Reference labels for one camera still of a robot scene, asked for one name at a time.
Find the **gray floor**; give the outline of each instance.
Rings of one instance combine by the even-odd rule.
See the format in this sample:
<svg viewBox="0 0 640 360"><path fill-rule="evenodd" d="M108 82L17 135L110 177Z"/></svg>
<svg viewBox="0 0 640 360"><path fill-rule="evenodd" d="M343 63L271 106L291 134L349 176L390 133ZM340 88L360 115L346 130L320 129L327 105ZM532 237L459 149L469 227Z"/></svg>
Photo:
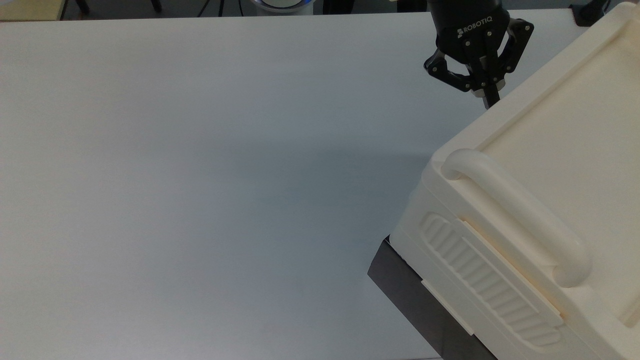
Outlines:
<svg viewBox="0 0 640 360"><path fill-rule="evenodd" d="M624 0L612 0L611 7ZM150 0L87 0L91 14L82 15L74 0L68 0L63 20L78 19L146 19L154 17L196 17L206 0L161 0L163 10L156 13ZM587 0L503 0L504 7L511 9L566 8L572 3L587 3ZM322 14L323 0L316 0L314 13ZM210 0L203 17L217 17L220 0ZM256 16L250 0L225 0L223 16ZM356 0L353 13L396 12L396 3L389 0Z"/></svg>

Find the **white table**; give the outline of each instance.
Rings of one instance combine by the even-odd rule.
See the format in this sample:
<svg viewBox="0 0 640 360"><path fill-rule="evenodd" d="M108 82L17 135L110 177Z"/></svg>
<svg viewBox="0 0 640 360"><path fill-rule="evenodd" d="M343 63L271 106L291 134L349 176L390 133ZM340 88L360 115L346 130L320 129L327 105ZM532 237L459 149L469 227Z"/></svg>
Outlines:
<svg viewBox="0 0 640 360"><path fill-rule="evenodd" d="M582 33L536 25L508 92ZM484 111L428 13L0 24L0 358L436 356L367 277Z"/></svg>

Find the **chair leg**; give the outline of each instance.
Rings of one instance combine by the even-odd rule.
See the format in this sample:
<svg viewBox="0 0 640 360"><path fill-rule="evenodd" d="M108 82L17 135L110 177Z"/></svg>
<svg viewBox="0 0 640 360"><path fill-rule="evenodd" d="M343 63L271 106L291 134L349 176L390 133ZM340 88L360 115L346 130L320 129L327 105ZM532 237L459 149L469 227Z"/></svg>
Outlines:
<svg viewBox="0 0 640 360"><path fill-rule="evenodd" d="M86 0L76 0L76 4L78 4L78 7L83 14L89 14L89 5L86 4Z"/></svg>
<svg viewBox="0 0 640 360"><path fill-rule="evenodd" d="M159 13L162 11L162 4L160 0L151 0L151 4L154 6L154 10Z"/></svg>

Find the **container handle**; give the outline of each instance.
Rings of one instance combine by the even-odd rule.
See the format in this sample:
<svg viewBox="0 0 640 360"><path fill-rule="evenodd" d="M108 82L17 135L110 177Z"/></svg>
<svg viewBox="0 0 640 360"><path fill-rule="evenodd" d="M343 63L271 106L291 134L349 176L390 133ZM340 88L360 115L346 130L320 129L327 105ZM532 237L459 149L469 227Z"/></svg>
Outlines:
<svg viewBox="0 0 640 360"><path fill-rule="evenodd" d="M589 276L591 255L582 240L489 155L459 149L447 157L441 171L452 181L469 177L551 251L558 261L556 284L572 288Z"/></svg>

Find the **plastic box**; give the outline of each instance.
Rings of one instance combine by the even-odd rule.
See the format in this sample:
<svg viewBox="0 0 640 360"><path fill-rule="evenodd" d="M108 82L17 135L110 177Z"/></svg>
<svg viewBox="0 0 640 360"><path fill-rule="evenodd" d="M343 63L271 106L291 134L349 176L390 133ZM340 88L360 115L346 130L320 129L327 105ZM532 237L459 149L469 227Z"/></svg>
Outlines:
<svg viewBox="0 0 640 360"><path fill-rule="evenodd" d="M640 359L640 6L436 151L390 243L501 360Z"/></svg>

